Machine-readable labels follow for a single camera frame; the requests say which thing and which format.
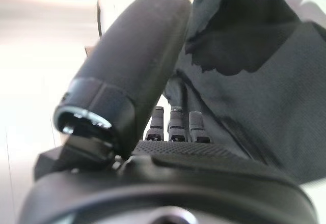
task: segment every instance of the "gray cloth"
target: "gray cloth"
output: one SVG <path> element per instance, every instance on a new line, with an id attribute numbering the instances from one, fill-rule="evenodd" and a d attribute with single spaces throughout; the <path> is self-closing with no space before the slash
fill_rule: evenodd
<path id="1" fill-rule="evenodd" d="M 285 1 L 195 0 L 165 96 L 233 154 L 326 177 L 326 31 Z"/>

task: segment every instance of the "white floor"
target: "white floor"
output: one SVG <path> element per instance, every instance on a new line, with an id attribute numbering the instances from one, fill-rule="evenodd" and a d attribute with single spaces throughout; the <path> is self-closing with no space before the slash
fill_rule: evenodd
<path id="1" fill-rule="evenodd" d="M 131 1 L 104 0 L 104 25 Z M 317 1 L 326 12 L 326 0 Z M 13 224 L 37 155 L 61 144 L 51 115 L 85 59 L 84 46 L 98 39 L 96 0 L 0 0 L 0 13 L 0 216 Z M 326 181 L 304 189 L 326 223 Z"/>

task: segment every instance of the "robotic hand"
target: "robotic hand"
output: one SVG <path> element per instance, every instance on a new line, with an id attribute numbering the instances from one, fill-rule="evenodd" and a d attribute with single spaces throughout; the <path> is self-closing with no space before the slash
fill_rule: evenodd
<path id="1" fill-rule="evenodd" d="M 19 224 L 317 223 L 286 176 L 211 142 L 200 112 L 187 133 L 172 107 L 164 142 L 156 108 L 138 143 L 190 11 L 188 0 L 136 0 L 103 35 L 55 111 L 69 137 L 40 154 Z"/>

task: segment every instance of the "black foam cover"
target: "black foam cover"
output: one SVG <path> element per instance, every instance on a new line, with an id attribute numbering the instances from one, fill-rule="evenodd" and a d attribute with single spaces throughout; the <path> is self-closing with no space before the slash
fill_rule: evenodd
<path id="1" fill-rule="evenodd" d="M 72 99 L 75 92 L 68 90 L 54 116 L 56 127 L 62 130 L 67 117 L 61 114 L 71 113 L 72 106 L 92 112 L 112 125 L 111 141 L 117 153 L 128 158 L 174 69 L 190 11 L 188 0 L 132 3 L 77 72 L 72 84 L 80 87 L 80 99 Z M 97 91 L 90 97 L 86 87 Z"/>

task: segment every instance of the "black mesh fabric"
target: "black mesh fabric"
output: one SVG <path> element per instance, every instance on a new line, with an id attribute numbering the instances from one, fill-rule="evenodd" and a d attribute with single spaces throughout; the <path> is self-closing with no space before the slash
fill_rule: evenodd
<path id="1" fill-rule="evenodd" d="M 197 155 L 206 157 L 235 157 L 218 144 L 200 144 L 188 142 L 140 141 L 133 151 L 134 155 Z"/>

